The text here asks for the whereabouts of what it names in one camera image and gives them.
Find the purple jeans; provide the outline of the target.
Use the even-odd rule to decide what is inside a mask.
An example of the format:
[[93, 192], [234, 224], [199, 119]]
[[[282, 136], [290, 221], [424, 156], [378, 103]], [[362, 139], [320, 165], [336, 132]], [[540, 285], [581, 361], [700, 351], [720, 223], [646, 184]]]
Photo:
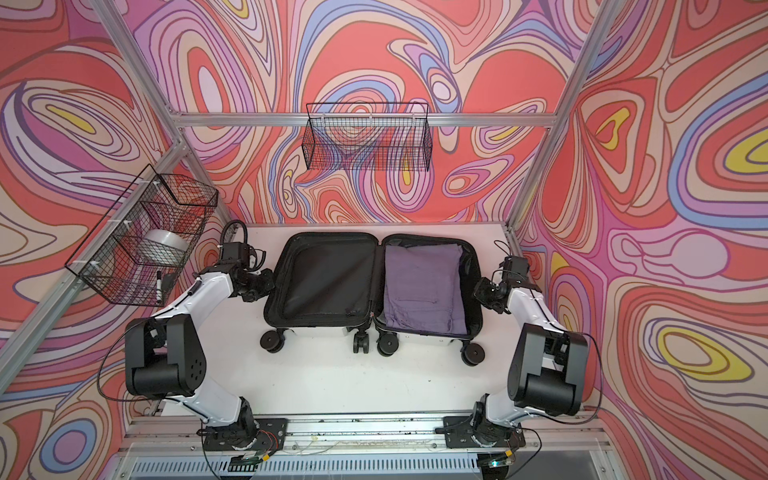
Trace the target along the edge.
[[385, 248], [383, 314], [388, 327], [437, 335], [467, 333], [457, 244]]

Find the black white suitcase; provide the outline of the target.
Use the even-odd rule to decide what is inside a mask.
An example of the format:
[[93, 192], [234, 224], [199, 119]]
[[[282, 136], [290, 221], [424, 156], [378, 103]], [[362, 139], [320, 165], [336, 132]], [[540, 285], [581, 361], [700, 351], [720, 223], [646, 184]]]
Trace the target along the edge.
[[[442, 244], [463, 249], [459, 274], [467, 333], [437, 335], [388, 327], [383, 314], [385, 248]], [[485, 359], [483, 347], [475, 340], [483, 327], [482, 307], [473, 297], [480, 279], [477, 253], [462, 239], [393, 234], [379, 240], [365, 232], [299, 233], [287, 241], [278, 260], [276, 287], [264, 310], [270, 328], [260, 346], [277, 353], [289, 331], [329, 328], [352, 335], [354, 352], [376, 349], [383, 357], [393, 356], [408, 339], [456, 342], [462, 362], [474, 367]]]

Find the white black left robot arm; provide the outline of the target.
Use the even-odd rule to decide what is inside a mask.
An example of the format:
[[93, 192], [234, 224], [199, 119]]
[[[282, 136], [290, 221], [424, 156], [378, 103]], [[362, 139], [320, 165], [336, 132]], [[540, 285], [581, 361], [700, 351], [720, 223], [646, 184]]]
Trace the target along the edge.
[[228, 299], [245, 303], [275, 288], [264, 267], [266, 252], [247, 242], [227, 242], [218, 261], [205, 268], [171, 304], [129, 323], [125, 332], [125, 377], [130, 394], [170, 400], [195, 414], [207, 435], [243, 449], [258, 435], [250, 404], [207, 374], [198, 328]]

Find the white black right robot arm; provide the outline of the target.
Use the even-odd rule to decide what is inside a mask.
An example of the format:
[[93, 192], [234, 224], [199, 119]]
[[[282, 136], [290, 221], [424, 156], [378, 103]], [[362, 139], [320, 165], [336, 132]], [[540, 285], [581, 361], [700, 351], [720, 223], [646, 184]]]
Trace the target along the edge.
[[483, 277], [474, 296], [481, 305], [518, 320], [520, 335], [504, 390], [477, 401], [470, 424], [476, 432], [514, 429], [529, 417], [556, 422], [581, 410], [590, 346], [582, 333], [566, 329], [529, 280], [529, 262], [508, 255], [501, 279]]

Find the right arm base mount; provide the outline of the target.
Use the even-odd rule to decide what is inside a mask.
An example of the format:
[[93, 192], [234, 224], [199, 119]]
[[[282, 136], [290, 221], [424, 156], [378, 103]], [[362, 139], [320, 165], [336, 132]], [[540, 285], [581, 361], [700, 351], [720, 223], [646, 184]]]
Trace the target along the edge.
[[521, 428], [502, 427], [483, 417], [475, 421], [472, 416], [445, 416], [442, 425], [435, 428], [449, 449], [509, 448], [516, 451], [527, 445]]

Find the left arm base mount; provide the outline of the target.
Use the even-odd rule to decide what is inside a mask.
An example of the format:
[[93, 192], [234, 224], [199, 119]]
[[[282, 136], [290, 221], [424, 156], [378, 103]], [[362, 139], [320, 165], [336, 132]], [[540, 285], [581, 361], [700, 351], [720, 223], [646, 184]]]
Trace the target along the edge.
[[287, 418], [267, 417], [255, 418], [252, 425], [245, 426], [201, 426], [197, 434], [202, 438], [206, 451], [273, 454], [283, 449], [287, 427]]

